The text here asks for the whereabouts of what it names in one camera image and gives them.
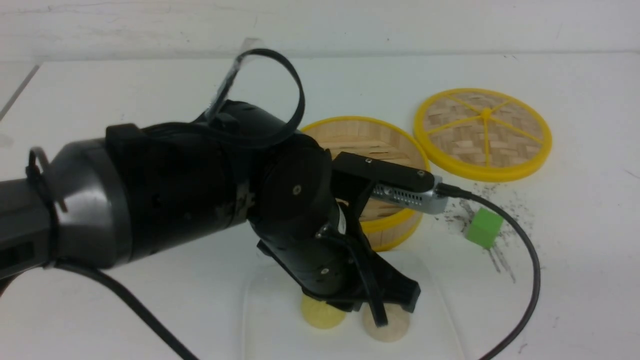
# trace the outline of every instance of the clear plastic tray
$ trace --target clear plastic tray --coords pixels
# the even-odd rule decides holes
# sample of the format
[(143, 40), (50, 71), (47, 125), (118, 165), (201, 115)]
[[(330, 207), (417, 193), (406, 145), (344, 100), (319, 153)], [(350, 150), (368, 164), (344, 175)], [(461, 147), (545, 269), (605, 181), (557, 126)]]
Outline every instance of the clear plastic tray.
[(311, 327), (300, 312), (300, 287), (279, 266), (258, 269), (244, 296), (243, 360), (446, 359), (464, 360), (449, 311), (425, 264), (410, 252), (381, 253), (420, 284), (422, 293), (409, 331), (394, 343), (369, 337), (362, 312), (348, 313), (337, 327)]

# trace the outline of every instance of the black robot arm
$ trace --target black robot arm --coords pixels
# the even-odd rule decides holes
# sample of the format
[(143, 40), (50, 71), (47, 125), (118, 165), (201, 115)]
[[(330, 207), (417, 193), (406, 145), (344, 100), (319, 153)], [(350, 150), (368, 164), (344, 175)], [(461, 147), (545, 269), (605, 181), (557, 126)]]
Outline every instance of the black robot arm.
[[(300, 88), (290, 121), (226, 100), (242, 59), (280, 62)], [(448, 197), (474, 200), (504, 217), (534, 265), (531, 301), (521, 321), (483, 360), (508, 346), (529, 321), (540, 292), (540, 264), (522, 228), (496, 205), (442, 184), (429, 172), (341, 153), (333, 161), (296, 130), (304, 112), (291, 63), (268, 49), (236, 59), (211, 106), (191, 123), (140, 129), (111, 126), (104, 138), (70, 143), (49, 163), (29, 153), (26, 178), (0, 182), (0, 295), (18, 274), (56, 266), (113, 290), (183, 359), (196, 359), (121, 284), (99, 269), (144, 258), (228, 227), (251, 223), (258, 247), (317, 300), (344, 310), (384, 303), (413, 312), (420, 287), (369, 245), (358, 218), (372, 197), (440, 213)]]

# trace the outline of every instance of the green block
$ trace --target green block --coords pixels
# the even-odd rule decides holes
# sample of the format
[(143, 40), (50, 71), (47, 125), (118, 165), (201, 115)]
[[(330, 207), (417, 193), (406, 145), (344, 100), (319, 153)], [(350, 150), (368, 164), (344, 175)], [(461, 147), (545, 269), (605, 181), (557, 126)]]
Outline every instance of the green block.
[(471, 221), (471, 225), (467, 231), (467, 240), (485, 249), (490, 249), (496, 237), (498, 237), (502, 221), (503, 219), (500, 215), (481, 208)]

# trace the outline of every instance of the dirt specks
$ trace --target dirt specks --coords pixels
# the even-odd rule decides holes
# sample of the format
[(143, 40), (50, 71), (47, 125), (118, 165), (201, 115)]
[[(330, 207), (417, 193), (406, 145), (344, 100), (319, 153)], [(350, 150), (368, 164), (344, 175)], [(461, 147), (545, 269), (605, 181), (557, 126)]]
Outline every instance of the dirt specks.
[[(525, 199), (523, 199), (510, 184), (474, 183), (471, 191), (500, 206), (531, 236), (534, 225), (534, 214), (529, 210)], [(480, 205), (475, 202), (465, 199), (450, 199), (447, 209), (442, 216), (436, 218), (436, 221), (443, 220), (450, 232), (457, 232), (464, 235), (479, 208)], [(515, 283), (515, 275), (505, 253), (501, 249), (503, 246), (510, 247), (511, 245), (518, 248), (523, 246), (515, 230), (508, 224), (503, 224), (498, 234), (498, 239), (494, 243), (493, 248), (488, 250), (488, 254), (496, 272), (502, 273), (502, 270), (504, 270)]]

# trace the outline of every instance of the white tabletop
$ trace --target white tabletop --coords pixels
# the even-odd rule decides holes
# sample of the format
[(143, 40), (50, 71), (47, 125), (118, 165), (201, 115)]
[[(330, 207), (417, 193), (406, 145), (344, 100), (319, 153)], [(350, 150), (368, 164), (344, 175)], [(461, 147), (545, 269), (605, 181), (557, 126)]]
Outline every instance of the white tabletop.
[(0, 62), (0, 120), (13, 95), (34, 67), (34, 64), (26, 62)]
[[(0, 149), (0, 179), (22, 175), (32, 145), (53, 156), (67, 142), (104, 136), (109, 124), (193, 119), (229, 64), (43, 64), (0, 122), (0, 135), (15, 140)], [(363, 115), (410, 131), (421, 101), (456, 87), (504, 92), (536, 109), (553, 132), (554, 147), (534, 175), (485, 185), (433, 169), (446, 182), (484, 193), (518, 215), (538, 248), (540, 303), (499, 358), (637, 358), (638, 54), (318, 58), (294, 64), (307, 94), (306, 124)], [(249, 63), (233, 93), (283, 119), (296, 103), (293, 82), (267, 60)], [(458, 201), (444, 215), (425, 216), (401, 247), (418, 254), (437, 279), (466, 356), (475, 359), (522, 315), (531, 264), (509, 231), (497, 241), (493, 262), (463, 238), (456, 215), (468, 216)], [(110, 273), (202, 359), (237, 359), (243, 286), (256, 266), (270, 262), (256, 242), (243, 225)], [(0, 299), (0, 314), (3, 358), (176, 358), (107, 290), (58, 270), (19, 277)]]

